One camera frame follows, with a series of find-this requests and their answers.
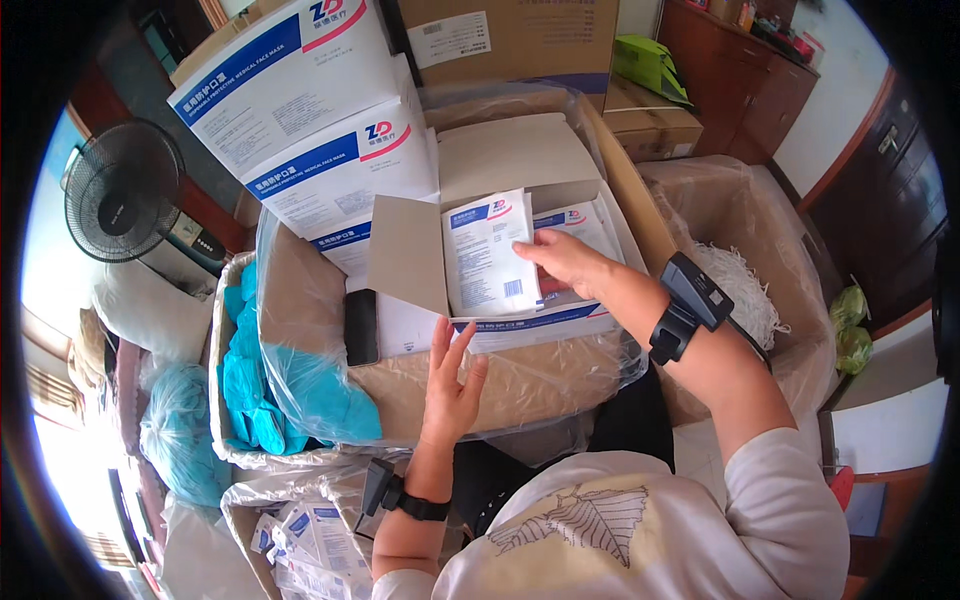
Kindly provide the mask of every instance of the person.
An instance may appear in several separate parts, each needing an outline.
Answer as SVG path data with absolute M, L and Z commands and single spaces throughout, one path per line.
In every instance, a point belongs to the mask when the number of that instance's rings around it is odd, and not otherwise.
M 602 302 L 650 349 L 670 302 L 655 280 L 554 230 L 538 231 L 534 242 L 514 250 Z M 468 325 L 451 343 L 452 326 L 437 322 L 423 427 L 404 483 L 430 502 L 452 496 L 474 540 L 440 570 L 445 524 L 389 512 L 373 543 L 374 599 L 842 595 L 850 560 L 843 511 L 804 451 L 777 382 L 729 325 L 698 328 L 680 361 L 665 366 L 712 414 L 725 507 L 672 473 L 672 438 L 666 443 L 642 420 L 623 422 L 637 407 L 662 405 L 652 397 L 652 368 L 604 406 L 588 449 L 596 451 L 534 471 L 482 442 L 457 444 L 476 419 L 488 367 L 477 356 L 458 382 L 475 330 Z M 662 420 L 665 409 L 655 412 L 652 420 Z M 605 440 L 592 447 L 598 436 Z M 490 466 L 478 466 L 478 457 Z

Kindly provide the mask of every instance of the fan grille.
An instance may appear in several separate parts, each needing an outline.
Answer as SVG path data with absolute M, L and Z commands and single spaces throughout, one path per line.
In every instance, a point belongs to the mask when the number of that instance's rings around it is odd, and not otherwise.
M 149 121 L 132 120 L 90 139 L 67 176 L 70 235 L 103 262 L 142 256 L 180 216 L 182 173 L 176 142 Z

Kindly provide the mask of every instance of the black phone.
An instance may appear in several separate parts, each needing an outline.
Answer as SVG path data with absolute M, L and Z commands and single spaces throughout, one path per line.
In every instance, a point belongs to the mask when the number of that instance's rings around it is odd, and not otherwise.
M 357 290 L 344 302 L 344 343 L 347 366 L 362 367 L 380 360 L 376 339 L 376 292 Z

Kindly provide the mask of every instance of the zd logo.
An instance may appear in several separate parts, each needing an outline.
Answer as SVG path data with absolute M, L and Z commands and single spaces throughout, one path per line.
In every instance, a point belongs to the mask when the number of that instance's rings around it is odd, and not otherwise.
M 327 0 L 327 2 L 340 1 L 340 0 Z M 364 128 L 364 131 L 367 132 L 367 139 L 376 139 L 381 135 L 386 135 L 390 132 L 393 127 L 390 125 L 389 121 L 380 121 L 376 125 L 370 125 L 369 127 Z
M 336 12 L 343 6 L 344 0 L 323 0 L 323 2 L 318 2 L 317 4 L 311 6 L 310 10 L 313 11 L 313 20 L 319 21 L 329 12 Z

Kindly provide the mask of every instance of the wooden cabinet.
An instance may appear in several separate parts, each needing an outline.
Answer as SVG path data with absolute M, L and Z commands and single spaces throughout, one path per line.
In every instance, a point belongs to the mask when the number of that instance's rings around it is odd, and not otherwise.
M 658 41 L 670 49 L 704 126 L 695 155 L 767 162 L 817 75 L 773 46 L 681 0 L 666 0 Z

